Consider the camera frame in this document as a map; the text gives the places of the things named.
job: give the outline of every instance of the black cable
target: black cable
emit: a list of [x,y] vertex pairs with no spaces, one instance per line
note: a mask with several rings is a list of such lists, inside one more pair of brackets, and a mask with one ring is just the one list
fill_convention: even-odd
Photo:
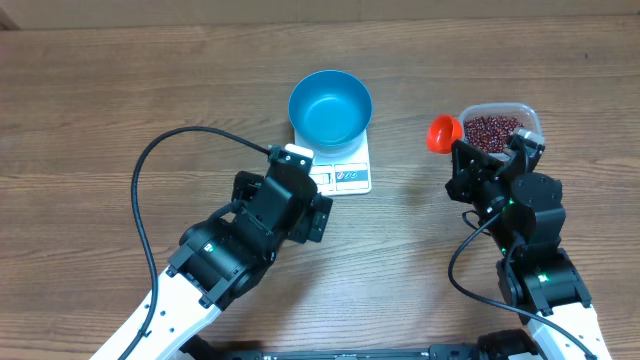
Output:
[[[464,221],[464,223],[467,224],[473,230],[478,230],[478,227],[473,225],[471,220],[467,219],[467,214],[469,214],[469,213],[475,214],[478,218],[480,218],[480,216],[478,215],[477,211],[475,211],[475,210],[467,210],[467,211],[462,213],[462,221]],[[482,234],[483,235],[487,235],[487,236],[491,236],[491,234],[489,232],[487,232],[487,231],[483,231]]]
[[536,314],[532,314],[530,312],[518,309],[517,307],[509,306],[509,305],[501,303],[499,301],[495,301],[493,299],[489,299],[489,298],[477,295],[475,293],[472,293],[471,291],[469,291],[469,290],[463,288],[462,286],[460,286],[460,284],[458,284],[458,282],[453,278],[453,266],[455,265],[456,260],[458,259],[458,256],[460,256],[462,251],[471,243],[471,241],[473,241],[473,239],[475,239],[478,236],[478,234],[480,234],[484,229],[489,227],[489,225],[491,225],[496,220],[498,220],[500,215],[501,214],[498,213],[497,215],[492,217],[489,221],[487,221],[486,223],[482,224],[476,231],[473,232],[473,234],[469,235],[469,237],[460,245],[460,247],[458,247],[456,252],[451,257],[451,261],[449,262],[449,268],[448,268],[448,271],[447,271],[447,274],[449,275],[449,281],[451,282],[453,287],[455,287],[458,291],[460,291],[461,293],[467,295],[468,297],[470,297],[470,298],[472,298],[474,300],[477,300],[477,301],[480,301],[480,302],[485,303],[487,305],[492,305],[492,306],[495,306],[495,307],[498,307],[498,308],[501,308],[501,309],[504,309],[504,310],[515,312],[517,314],[526,316],[529,319],[539,321],[539,322],[551,327],[552,329],[556,330],[560,334],[564,335],[567,339],[571,340],[572,343],[576,344],[576,346],[578,346],[580,348],[580,350],[582,350],[585,353],[585,357],[588,360],[596,360],[597,359],[596,356],[593,355],[593,353],[586,346],[584,346],[584,344],[582,344],[578,339],[575,338],[575,336],[571,335],[568,331],[566,331],[565,329],[561,328],[560,326],[558,326],[558,325],[554,324],[553,322],[543,318],[542,316],[538,316]]
[[145,335],[147,329],[149,328],[149,324],[151,323],[151,319],[153,318],[153,314],[156,311],[156,304],[158,303],[158,274],[156,272],[156,264],[153,261],[153,254],[151,253],[151,248],[149,247],[149,240],[147,239],[147,233],[144,231],[142,219],[140,218],[140,208],[138,207],[138,178],[140,177],[140,170],[142,169],[142,164],[144,164],[144,161],[151,150],[153,150],[153,148],[156,147],[162,140],[173,135],[190,131],[208,132],[212,134],[222,135],[233,141],[237,141],[243,145],[255,149],[263,154],[266,154],[267,156],[271,154],[270,150],[265,149],[262,146],[256,145],[233,134],[229,134],[228,132],[206,126],[188,126],[167,131],[166,133],[155,138],[149,145],[147,145],[142,154],[140,154],[138,162],[136,163],[136,167],[133,170],[133,177],[131,178],[131,207],[133,209],[133,218],[135,219],[136,227],[138,228],[138,234],[140,235],[140,241],[142,242],[142,248],[144,249],[144,255],[147,257],[147,263],[149,264],[149,273],[151,275],[151,302],[149,303],[149,312],[147,313],[147,317],[144,319],[140,330],[138,330],[138,333],[133,338],[133,341],[131,341],[131,344],[129,344],[122,355],[120,355],[120,357],[118,358],[119,360],[125,360]]

